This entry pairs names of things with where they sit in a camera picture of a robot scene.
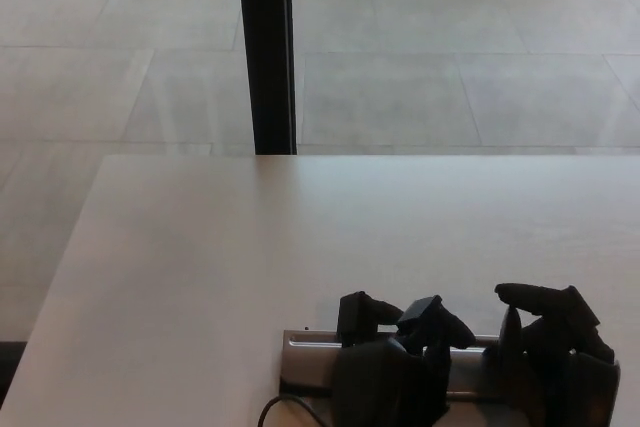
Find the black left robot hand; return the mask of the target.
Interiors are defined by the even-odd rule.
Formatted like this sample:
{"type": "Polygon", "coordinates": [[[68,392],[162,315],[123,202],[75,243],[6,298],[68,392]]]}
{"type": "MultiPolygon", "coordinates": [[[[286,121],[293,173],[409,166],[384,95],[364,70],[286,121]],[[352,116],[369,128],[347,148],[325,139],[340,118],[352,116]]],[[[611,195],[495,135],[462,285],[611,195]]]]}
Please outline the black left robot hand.
{"type": "Polygon", "coordinates": [[[335,426],[432,426],[449,410],[451,348],[475,342],[439,295],[406,310],[363,291],[340,299],[332,369],[335,426]]]}

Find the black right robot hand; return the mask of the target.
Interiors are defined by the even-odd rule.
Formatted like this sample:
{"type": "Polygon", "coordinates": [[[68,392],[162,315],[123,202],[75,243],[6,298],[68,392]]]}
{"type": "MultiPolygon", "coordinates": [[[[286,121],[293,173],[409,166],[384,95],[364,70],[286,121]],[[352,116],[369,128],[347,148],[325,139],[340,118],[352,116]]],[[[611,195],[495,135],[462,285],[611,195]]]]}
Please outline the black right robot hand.
{"type": "Polygon", "coordinates": [[[621,368],[578,289],[495,287],[507,305],[494,368],[504,400],[531,426],[608,426],[621,368]]]}

